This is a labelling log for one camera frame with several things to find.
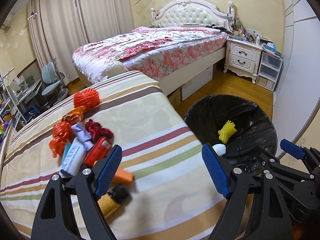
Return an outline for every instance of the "floral bedspread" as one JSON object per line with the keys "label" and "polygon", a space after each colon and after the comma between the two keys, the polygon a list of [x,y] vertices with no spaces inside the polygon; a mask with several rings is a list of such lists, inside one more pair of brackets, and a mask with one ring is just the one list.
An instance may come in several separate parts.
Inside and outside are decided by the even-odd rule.
{"label": "floral bedspread", "polygon": [[72,56],[76,67],[92,83],[106,80],[105,69],[114,61],[160,80],[221,48],[226,33],[210,28],[145,28],[86,44]]}

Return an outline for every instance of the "striped tablecloth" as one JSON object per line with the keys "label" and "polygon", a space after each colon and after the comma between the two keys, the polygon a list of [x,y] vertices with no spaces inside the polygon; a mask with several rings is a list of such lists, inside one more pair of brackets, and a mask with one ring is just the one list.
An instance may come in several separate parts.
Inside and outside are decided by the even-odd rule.
{"label": "striped tablecloth", "polygon": [[[206,239],[225,201],[201,157],[201,143],[170,105],[156,81],[141,72],[98,83],[101,104],[85,113],[115,134],[123,149],[120,167],[133,172],[132,199],[108,218],[118,239]],[[26,237],[39,200],[59,170],[48,143],[52,127],[73,109],[73,97],[26,125],[13,139],[6,159],[0,201]],[[86,231],[77,198],[72,198],[82,237]]]}

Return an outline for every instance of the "white box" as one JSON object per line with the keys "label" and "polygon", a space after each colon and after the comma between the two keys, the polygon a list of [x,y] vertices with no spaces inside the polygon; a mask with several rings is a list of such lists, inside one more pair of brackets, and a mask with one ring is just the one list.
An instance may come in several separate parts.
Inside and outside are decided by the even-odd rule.
{"label": "white box", "polygon": [[210,66],[206,70],[202,71],[200,74],[195,76],[193,79],[189,80],[182,86],[182,100],[187,99],[194,92],[202,88],[210,80],[212,80],[213,66]]}

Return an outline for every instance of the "purple cloth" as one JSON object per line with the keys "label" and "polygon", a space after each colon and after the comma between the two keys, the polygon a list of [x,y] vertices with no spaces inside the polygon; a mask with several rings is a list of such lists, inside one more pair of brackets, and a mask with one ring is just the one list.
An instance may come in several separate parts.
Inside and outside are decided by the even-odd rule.
{"label": "purple cloth", "polygon": [[78,138],[79,142],[82,142],[86,151],[89,151],[94,144],[91,142],[91,135],[87,132],[86,129],[84,129],[84,124],[79,122],[77,124],[74,124],[71,126],[71,129],[73,130],[73,133]]}

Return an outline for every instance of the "red bottle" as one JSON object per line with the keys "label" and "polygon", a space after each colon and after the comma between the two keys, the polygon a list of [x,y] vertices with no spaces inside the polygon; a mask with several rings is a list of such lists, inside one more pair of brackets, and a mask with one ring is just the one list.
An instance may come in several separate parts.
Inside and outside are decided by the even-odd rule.
{"label": "red bottle", "polygon": [[92,167],[95,161],[106,157],[111,148],[112,145],[107,141],[107,139],[101,137],[94,145],[88,156],[85,158],[84,164]]}

